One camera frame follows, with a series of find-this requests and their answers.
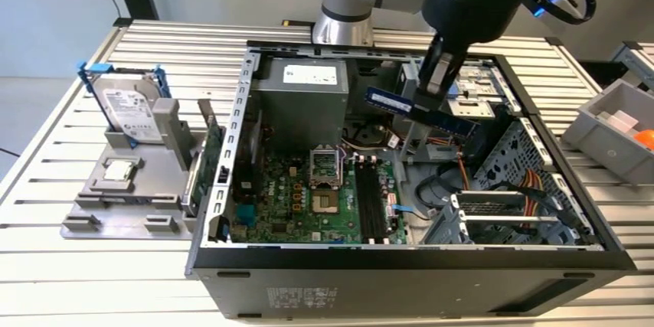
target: gray floor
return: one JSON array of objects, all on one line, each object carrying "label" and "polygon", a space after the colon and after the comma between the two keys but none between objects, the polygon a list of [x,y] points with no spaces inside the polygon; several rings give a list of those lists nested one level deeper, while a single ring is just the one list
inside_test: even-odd
[{"label": "gray floor", "polygon": [[[0,77],[0,148],[20,155],[72,80]],[[0,152],[0,179],[15,161]]]}]

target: slotted aluminum table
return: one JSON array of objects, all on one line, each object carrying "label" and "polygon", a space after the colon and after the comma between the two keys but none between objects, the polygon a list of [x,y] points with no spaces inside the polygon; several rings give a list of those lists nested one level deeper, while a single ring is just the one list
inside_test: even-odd
[{"label": "slotted aluminum table", "polygon": [[[168,72],[182,119],[203,126],[195,100],[230,117],[246,41],[308,42],[308,28],[135,21],[114,27],[93,62]],[[379,47],[426,49],[424,33],[378,31]],[[561,135],[599,91],[563,47],[506,37],[473,47],[506,55]],[[226,321],[199,281],[184,279],[188,241],[64,240],[59,224],[104,147],[107,122],[76,80],[0,186],[0,325],[240,325]],[[630,187],[582,153],[565,153],[639,269],[538,318],[260,321],[302,325],[654,325],[654,187]]]}]

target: blue ram stick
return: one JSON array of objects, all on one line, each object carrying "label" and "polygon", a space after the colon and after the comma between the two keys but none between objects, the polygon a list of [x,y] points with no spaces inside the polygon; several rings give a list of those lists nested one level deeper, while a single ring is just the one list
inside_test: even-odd
[{"label": "blue ram stick", "polygon": [[439,110],[415,107],[410,99],[375,87],[368,87],[364,99],[378,109],[406,116],[410,120],[431,126],[434,129],[461,139],[467,139],[478,127],[478,124],[470,120],[458,118]]}]

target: gray plastic bin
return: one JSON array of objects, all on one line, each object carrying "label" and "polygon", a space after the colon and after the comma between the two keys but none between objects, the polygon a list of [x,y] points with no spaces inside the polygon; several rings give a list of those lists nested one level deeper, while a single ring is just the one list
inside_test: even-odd
[{"label": "gray plastic bin", "polygon": [[637,131],[654,129],[654,96],[618,80],[579,107],[563,140],[633,185],[654,184],[654,152],[599,116],[618,110],[639,121]]}]

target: expansion slot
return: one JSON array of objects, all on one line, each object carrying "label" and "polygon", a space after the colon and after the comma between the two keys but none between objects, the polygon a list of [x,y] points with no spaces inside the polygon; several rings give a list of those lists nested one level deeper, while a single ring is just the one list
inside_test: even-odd
[{"label": "expansion slot", "polygon": [[386,219],[382,203],[382,189],[376,170],[376,160],[363,157],[355,163],[356,201],[359,203],[359,223],[363,240],[382,243],[386,236]]}]

